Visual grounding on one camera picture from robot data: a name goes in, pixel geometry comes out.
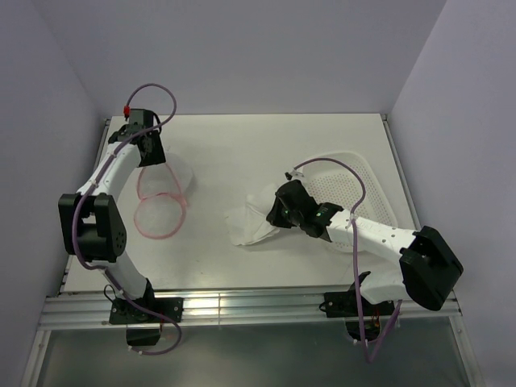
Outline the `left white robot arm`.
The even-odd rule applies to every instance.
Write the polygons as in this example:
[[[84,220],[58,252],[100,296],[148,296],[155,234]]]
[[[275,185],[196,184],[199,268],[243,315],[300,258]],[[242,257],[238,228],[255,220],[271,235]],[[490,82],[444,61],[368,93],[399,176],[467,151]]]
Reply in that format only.
[[[99,270],[128,302],[128,313],[147,322],[157,312],[152,285],[126,252],[127,230],[117,199],[135,169],[163,164],[164,149],[157,114],[146,109],[125,109],[126,123],[108,139],[106,154],[89,180],[76,193],[58,201],[65,250],[88,270]]]

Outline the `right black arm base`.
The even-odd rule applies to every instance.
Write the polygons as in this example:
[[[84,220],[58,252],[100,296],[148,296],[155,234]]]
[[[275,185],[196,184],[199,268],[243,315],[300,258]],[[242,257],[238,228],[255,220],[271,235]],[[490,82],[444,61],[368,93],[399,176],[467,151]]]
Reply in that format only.
[[[376,339],[381,333],[381,317],[390,316],[394,312],[392,302],[371,304],[362,298],[364,314],[364,330],[367,340]],[[354,290],[346,292],[327,292],[323,295],[323,302],[318,306],[327,318],[357,318],[358,307]]]

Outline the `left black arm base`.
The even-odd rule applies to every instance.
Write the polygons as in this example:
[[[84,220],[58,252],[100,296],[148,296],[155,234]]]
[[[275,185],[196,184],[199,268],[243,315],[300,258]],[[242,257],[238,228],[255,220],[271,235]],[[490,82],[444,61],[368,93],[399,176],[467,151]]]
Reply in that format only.
[[[150,301],[115,298],[108,323],[126,327],[126,342],[133,349],[155,347],[164,338],[164,327],[171,324],[177,333],[171,344],[175,349],[182,340],[179,326],[183,312],[183,298],[155,298]]]

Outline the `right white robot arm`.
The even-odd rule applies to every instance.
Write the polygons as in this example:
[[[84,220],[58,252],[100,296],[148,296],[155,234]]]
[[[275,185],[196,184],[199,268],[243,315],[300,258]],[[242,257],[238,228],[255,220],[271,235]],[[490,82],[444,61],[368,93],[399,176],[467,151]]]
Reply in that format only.
[[[346,244],[396,266],[369,273],[349,294],[349,305],[357,314],[403,298],[411,298],[427,310],[441,310],[464,272],[436,229],[400,229],[358,217],[333,203],[317,203],[298,180],[288,181],[276,191],[267,221],[278,228],[298,227],[312,238]]]

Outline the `white bra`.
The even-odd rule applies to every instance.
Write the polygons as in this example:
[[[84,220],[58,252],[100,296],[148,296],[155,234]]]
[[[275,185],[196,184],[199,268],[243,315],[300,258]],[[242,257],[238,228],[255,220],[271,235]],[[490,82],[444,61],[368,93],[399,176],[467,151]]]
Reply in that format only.
[[[279,228],[266,219],[273,208],[276,184],[266,185],[259,193],[250,193],[242,206],[224,213],[225,223],[231,243],[234,246],[248,246],[272,237]]]

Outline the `white mesh laundry bag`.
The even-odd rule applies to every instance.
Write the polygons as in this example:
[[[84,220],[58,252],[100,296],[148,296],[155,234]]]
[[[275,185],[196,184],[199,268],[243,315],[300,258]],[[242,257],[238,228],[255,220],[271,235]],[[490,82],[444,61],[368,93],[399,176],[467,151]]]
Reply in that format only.
[[[181,229],[187,215],[187,193],[193,174],[187,163],[171,152],[165,154],[163,164],[141,169],[136,182],[139,204],[133,221],[143,237],[167,239]]]

